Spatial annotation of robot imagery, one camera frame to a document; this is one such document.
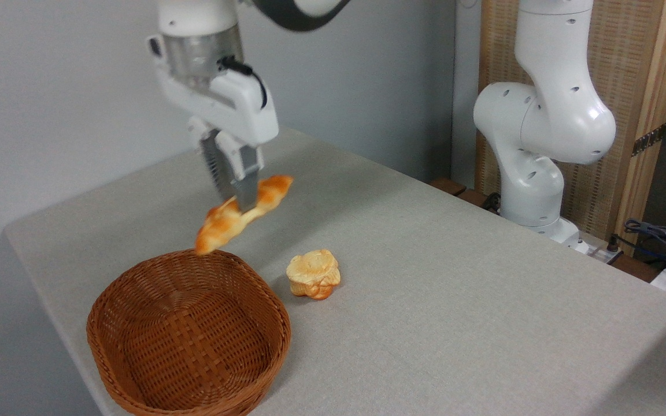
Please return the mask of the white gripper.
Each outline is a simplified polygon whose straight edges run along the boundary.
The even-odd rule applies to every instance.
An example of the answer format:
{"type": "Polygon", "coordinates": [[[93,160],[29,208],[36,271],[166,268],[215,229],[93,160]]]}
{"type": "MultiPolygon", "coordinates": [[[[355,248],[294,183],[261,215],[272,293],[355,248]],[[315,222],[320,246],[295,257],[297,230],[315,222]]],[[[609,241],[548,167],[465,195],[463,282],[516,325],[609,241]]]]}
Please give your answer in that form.
{"type": "Polygon", "coordinates": [[[196,117],[188,134],[211,174],[222,199],[236,198],[245,213],[257,205],[259,145],[278,136],[280,127],[269,90],[252,75],[225,69],[217,75],[181,79],[170,71],[161,35],[146,40],[165,97],[196,117]]]}

